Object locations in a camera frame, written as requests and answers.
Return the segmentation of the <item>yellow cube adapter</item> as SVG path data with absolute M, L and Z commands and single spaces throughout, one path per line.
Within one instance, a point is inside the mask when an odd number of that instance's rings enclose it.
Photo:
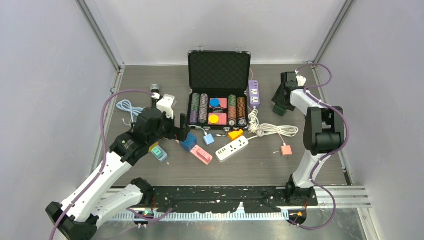
M 158 144 L 159 144 L 159 142 L 158 142 L 158 141 L 157 141 L 157 142 L 155 142 L 155 143 L 153 143 L 153 144 L 149 147 L 148 151 L 149 151 L 149 152 L 151 152 L 151 151 L 152 151 L 152 149 L 153 149 L 153 148 L 155 148 Z

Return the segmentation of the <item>teal small cube adapter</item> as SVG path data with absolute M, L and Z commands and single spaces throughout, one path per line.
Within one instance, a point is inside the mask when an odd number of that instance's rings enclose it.
M 153 153 L 153 155 L 156 157 L 156 158 L 162 158 L 162 156 L 163 156 L 163 153 L 162 153 L 162 151 L 160 150 L 160 149 L 158 149 L 158 148 L 155 148 L 155 149 L 152 149 L 152 151 L 151 151 L 152 153 Z

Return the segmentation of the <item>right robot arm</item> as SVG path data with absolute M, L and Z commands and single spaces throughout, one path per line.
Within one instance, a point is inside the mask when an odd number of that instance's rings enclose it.
M 345 143 L 343 109 L 317 99 L 305 87 L 306 78 L 294 71 L 280 75 L 280 85 L 272 97 L 273 112 L 283 116 L 300 110 L 305 116 L 305 153 L 297 170 L 285 186 L 285 200 L 299 205 L 314 193 L 316 177 L 324 163 Z

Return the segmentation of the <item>blue cube socket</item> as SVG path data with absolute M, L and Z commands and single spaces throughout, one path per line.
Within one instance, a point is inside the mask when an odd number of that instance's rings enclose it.
M 186 150 L 187 152 L 191 152 L 192 149 L 197 145 L 197 138 L 195 135 L 193 135 L 191 132 L 187 135 L 187 138 L 185 141 L 180 141 L 180 146 Z

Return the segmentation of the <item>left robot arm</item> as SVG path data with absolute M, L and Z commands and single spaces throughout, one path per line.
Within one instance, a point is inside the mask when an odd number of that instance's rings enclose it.
M 162 139 L 183 142 L 190 132 L 187 115 L 180 114 L 180 125 L 167 112 L 145 108 L 129 131 L 119 135 L 105 152 L 102 163 L 85 182 L 62 202 L 51 202 L 46 213 L 69 240 L 90 240 L 98 228 L 111 217 L 129 207 L 148 207 L 154 199 L 154 188 L 144 179 L 133 179 L 120 192 L 102 200 L 112 185 L 128 172 L 153 144 Z

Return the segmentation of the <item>pink square adapter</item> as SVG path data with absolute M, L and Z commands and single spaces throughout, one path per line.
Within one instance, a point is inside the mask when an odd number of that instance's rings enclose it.
M 197 150 L 197 154 L 204 159 L 205 161 L 209 161 L 211 159 L 211 156 L 208 152 L 206 152 L 205 150 L 203 150 L 202 148 L 199 148 Z

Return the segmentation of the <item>dark green cube adapter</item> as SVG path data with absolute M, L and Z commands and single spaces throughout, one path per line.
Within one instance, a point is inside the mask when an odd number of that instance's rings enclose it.
M 284 116 L 287 112 L 287 107 L 285 105 L 279 105 L 279 104 L 275 104 L 273 106 L 272 111 L 277 114 L 278 116 Z

